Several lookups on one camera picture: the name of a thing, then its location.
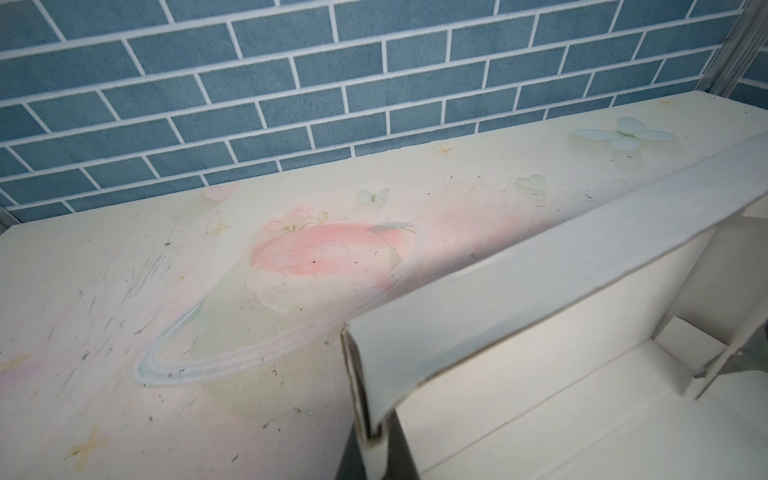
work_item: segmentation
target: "open box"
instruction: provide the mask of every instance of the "open box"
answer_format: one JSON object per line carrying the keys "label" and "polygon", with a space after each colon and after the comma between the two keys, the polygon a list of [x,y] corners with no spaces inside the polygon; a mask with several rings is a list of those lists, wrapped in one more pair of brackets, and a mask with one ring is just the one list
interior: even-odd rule
{"label": "open box", "polygon": [[348,322],[338,478],[765,478],[768,373],[738,363],[765,347],[767,151],[753,137]]}

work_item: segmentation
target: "yellow star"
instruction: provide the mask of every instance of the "yellow star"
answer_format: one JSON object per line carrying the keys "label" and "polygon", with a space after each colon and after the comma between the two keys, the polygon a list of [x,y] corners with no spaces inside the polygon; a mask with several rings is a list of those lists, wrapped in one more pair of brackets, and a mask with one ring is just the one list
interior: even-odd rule
{"label": "yellow star", "polygon": [[227,228],[231,228],[231,225],[224,226],[223,223],[219,222],[219,226],[214,228],[213,230],[208,230],[206,233],[215,233],[216,237],[219,237],[221,235],[221,232],[225,231]]}
{"label": "yellow star", "polygon": [[442,155],[450,155],[448,152],[453,150],[453,147],[445,148],[442,145],[438,145],[439,149],[435,151],[435,155],[442,154]]}
{"label": "yellow star", "polygon": [[85,463],[88,461],[88,453],[91,450],[99,449],[103,447],[104,445],[107,445],[108,437],[101,437],[100,439],[96,438],[96,428],[91,430],[91,436],[88,437],[88,441],[82,445],[76,445],[70,452],[67,457],[74,457],[75,455],[80,455],[78,457],[77,463],[74,464],[75,468],[83,468],[85,467]]}
{"label": "yellow star", "polygon": [[32,355],[22,355],[19,353],[16,358],[13,360],[9,360],[5,363],[0,363],[0,372],[5,372],[6,370],[13,370],[17,366],[21,365],[26,359],[31,358]]}

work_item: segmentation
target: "white table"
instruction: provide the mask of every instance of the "white table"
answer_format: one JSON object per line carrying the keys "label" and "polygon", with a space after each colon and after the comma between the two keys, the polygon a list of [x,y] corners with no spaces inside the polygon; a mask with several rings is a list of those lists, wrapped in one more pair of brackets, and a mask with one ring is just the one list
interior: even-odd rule
{"label": "white table", "polygon": [[[623,116],[675,138],[570,133]],[[333,477],[344,320],[766,129],[692,92],[14,226],[0,477]]]}

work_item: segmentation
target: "wall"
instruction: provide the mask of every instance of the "wall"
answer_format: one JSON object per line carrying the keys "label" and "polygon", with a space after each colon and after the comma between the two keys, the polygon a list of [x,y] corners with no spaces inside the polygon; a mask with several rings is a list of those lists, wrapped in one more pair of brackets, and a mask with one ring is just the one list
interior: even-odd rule
{"label": "wall", "polygon": [[732,100],[768,108],[768,47],[763,46],[730,94]]}
{"label": "wall", "polygon": [[740,3],[0,3],[0,206],[37,220],[693,90]]}

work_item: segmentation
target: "heart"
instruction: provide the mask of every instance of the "heart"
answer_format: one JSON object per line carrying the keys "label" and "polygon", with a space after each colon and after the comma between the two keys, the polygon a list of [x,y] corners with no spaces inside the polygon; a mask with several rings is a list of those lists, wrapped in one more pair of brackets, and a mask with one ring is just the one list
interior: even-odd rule
{"label": "heart", "polygon": [[541,175],[531,175],[528,178],[518,178],[518,183],[523,187],[532,188],[534,190],[547,190],[547,179]]}

